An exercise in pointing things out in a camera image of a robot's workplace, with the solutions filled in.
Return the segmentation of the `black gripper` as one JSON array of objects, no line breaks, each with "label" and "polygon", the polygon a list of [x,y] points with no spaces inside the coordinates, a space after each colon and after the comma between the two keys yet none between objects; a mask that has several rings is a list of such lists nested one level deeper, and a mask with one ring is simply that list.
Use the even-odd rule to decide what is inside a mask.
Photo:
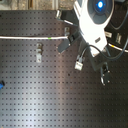
[{"label": "black gripper", "polygon": [[[70,47],[70,41],[64,40],[58,45],[58,52],[63,53],[67,48]],[[79,51],[75,63],[75,68],[81,70],[83,68],[83,62],[85,60],[85,52],[88,52],[90,62],[94,70],[99,70],[101,72],[101,83],[107,85],[111,81],[111,72],[108,68],[108,64],[101,62],[96,64],[94,59],[99,55],[105,48],[104,41],[98,37],[94,41],[86,42],[84,39],[81,40]]]}]

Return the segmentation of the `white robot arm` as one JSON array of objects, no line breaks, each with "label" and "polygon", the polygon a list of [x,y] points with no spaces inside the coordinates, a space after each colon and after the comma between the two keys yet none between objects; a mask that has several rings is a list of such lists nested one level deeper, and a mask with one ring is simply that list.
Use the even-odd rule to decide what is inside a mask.
[{"label": "white robot arm", "polygon": [[88,51],[93,69],[99,69],[101,72],[103,85],[108,82],[108,65],[106,62],[96,65],[94,58],[103,53],[107,45],[104,29],[112,17],[113,10],[114,0],[76,0],[72,10],[58,10],[56,14],[58,20],[78,27],[76,32],[67,36],[66,40],[58,45],[58,52],[64,52],[81,39],[75,68],[82,69],[84,54]]}]

